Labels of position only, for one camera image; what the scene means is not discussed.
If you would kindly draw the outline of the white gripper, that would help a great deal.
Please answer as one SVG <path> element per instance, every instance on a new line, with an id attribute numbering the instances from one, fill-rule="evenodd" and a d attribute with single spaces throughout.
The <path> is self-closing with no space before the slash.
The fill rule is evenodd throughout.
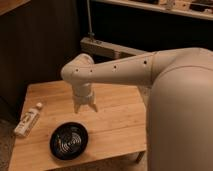
<path id="1" fill-rule="evenodd" d="M 90 83 L 73 85 L 73 99 L 74 102 L 74 112 L 77 114 L 79 112 L 81 105 L 89 104 L 89 107 L 95 112 L 98 112 L 98 108 L 94 103 L 94 91 L 92 90 L 92 85 Z"/>

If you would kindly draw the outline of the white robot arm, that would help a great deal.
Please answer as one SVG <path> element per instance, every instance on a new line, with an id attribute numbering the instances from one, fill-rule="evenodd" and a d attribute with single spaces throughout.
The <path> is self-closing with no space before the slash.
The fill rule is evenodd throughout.
<path id="1" fill-rule="evenodd" d="M 148 87 L 148 171 L 213 171 L 213 51 L 163 50 L 99 64 L 82 53 L 61 77 L 76 107 L 93 101 L 93 83 Z"/>

